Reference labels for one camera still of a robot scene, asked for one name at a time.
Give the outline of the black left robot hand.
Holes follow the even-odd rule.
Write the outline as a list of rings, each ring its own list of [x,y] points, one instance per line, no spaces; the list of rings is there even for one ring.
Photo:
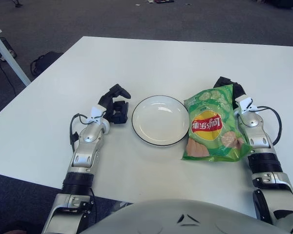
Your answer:
[[[106,108],[103,118],[110,123],[125,124],[127,122],[128,102],[113,101],[118,96],[131,99],[131,95],[126,89],[122,88],[119,84],[115,84],[100,98],[98,104]]]

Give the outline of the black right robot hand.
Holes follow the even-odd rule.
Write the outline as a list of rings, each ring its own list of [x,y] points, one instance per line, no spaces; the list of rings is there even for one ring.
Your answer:
[[[226,77],[220,77],[216,81],[214,88],[222,87],[225,85],[231,85],[231,84],[232,84],[232,107],[233,107],[233,109],[236,109],[238,107],[238,105],[236,104],[235,100],[238,97],[246,94],[243,87],[239,83],[233,82],[229,78],[226,78]]]

